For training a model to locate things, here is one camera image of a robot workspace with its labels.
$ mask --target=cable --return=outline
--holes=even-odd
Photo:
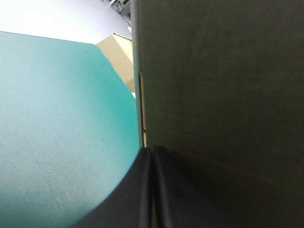
[[[123,7],[122,10],[121,10],[121,11],[118,11],[117,9],[115,9],[115,8],[113,7],[113,5],[111,5],[111,8],[112,8],[116,13],[118,13],[118,14],[122,17],[122,19],[124,19],[124,21],[128,23],[129,26],[132,26],[132,25],[129,23],[129,21],[131,21],[131,20],[128,19],[128,18],[126,18],[126,17],[122,14],[122,12],[123,12],[123,10],[124,10],[124,4],[122,4],[120,1],[115,2],[115,4],[116,4],[116,6],[117,6],[118,9],[119,9],[118,4],[120,4],[120,5]]]

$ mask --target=teal table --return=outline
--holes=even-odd
[[[94,45],[0,32],[0,228],[66,228],[139,149],[135,99]]]

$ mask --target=dark panel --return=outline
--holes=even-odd
[[[304,2],[136,5],[148,146],[251,227],[304,226]]]
[[[235,220],[197,191],[164,147],[153,150],[159,228],[237,228]]]

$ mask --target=cardboard box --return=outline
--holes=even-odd
[[[132,40],[114,33],[100,41],[97,46],[108,58],[129,90],[135,92]]]

